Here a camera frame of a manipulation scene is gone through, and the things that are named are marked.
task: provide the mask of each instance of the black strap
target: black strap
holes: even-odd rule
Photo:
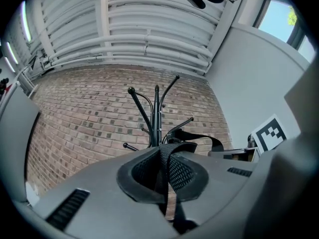
[[[213,138],[213,137],[210,137],[208,135],[188,133],[188,132],[183,131],[182,129],[176,130],[174,132],[174,134],[175,134],[175,138],[178,138],[182,141],[189,141],[189,140],[195,140],[195,139],[199,139],[199,138],[203,138],[203,137],[208,137],[212,141],[212,147],[211,147],[212,151],[223,151],[224,150],[224,146],[220,140]]]

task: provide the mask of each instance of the tree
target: tree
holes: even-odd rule
[[[290,6],[289,8],[290,8],[290,12],[288,15],[288,24],[291,26],[294,26],[296,24],[296,21],[297,21],[297,15],[296,15],[295,10],[292,6]]]

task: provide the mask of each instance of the fluorescent light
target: fluorescent light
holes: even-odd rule
[[[23,1],[21,4],[21,14],[22,14],[22,23],[23,23],[24,33],[25,33],[26,39],[29,42],[31,41],[31,34],[28,27],[28,21],[26,20],[25,1]]]
[[[8,49],[9,49],[9,51],[10,51],[10,53],[11,53],[11,57],[13,58],[14,62],[15,62],[16,64],[18,64],[18,61],[17,61],[17,59],[16,59],[16,57],[15,57],[15,55],[14,55],[12,49],[11,49],[10,43],[6,42],[6,45],[7,45]]]
[[[11,64],[10,64],[10,62],[9,62],[9,60],[8,60],[8,58],[7,58],[7,57],[4,57],[4,59],[5,59],[6,63],[8,64],[8,66],[10,67],[10,69],[15,73],[15,70],[14,70],[13,67],[11,66]]]

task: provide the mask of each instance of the gray wall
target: gray wall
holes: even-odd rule
[[[0,74],[0,80],[4,78],[9,78],[9,85],[10,85],[15,78],[15,74],[11,71],[11,69],[7,65],[4,57],[0,59],[0,68],[2,69],[2,72]]]
[[[284,96],[308,65],[277,38],[233,24],[207,80],[224,112],[234,148],[245,147],[251,131],[272,114],[277,114],[289,137],[300,133]]]

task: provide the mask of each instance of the brick wall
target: brick wall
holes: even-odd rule
[[[148,144],[146,128],[132,97],[130,86],[154,101],[154,87],[160,96],[174,74],[140,67],[126,69],[78,68],[61,71],[38,80],[33,97],[41,115],[35,125],[29,147],[27,180],[43,195],[48,189],[85,166],[128,153],[127,142],[138,149]],[[140,99],[148,115],[150,108]],[[231,148],[222,110],[205,80],[181,75],[164,101],[163,134],[184,120],[184,127],[222,141]],[[210,139],[196,140],[198,154],[207,155]]]

